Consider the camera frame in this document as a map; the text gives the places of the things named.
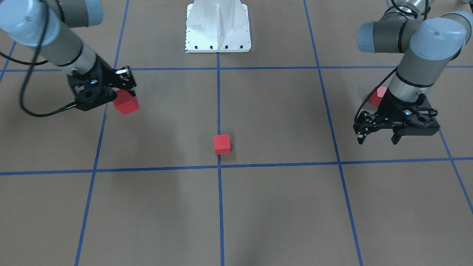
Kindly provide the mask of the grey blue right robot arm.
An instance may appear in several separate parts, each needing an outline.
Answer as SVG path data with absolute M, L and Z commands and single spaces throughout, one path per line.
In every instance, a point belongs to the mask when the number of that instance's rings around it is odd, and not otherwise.
M 99 0 L 2 0 L 1 29 L 16 42 L 34 50 L 19 94 L 19 106 L 34 117 L 48 117 L 71 108 L 88 111 L 109 102 L 121 114 L 139 110 L 135 78 L 129 66 L 112 68 L 73 28 L 101 24 L 104 10 Z M 28 82 L 36 66 L 51 63 L 64 71 L 74 101 L 49 113 L 25 107 Z

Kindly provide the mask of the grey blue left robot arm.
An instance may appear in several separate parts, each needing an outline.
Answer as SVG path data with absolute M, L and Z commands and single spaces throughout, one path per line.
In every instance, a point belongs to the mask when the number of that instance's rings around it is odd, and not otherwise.
M 359 144 L 369 134 L 391 129 L 391 141 L 404 136 L 435 135 L 440 125 L 427 93 L 464 46 L 472 40 L 472 14 L 453 11 L 428 18 L 431 0 L 392 1 L 377 21 L 364 23 L 357 35 L 360 51 L 403 54 L 375 113 L 359 107 L 353 129 Z

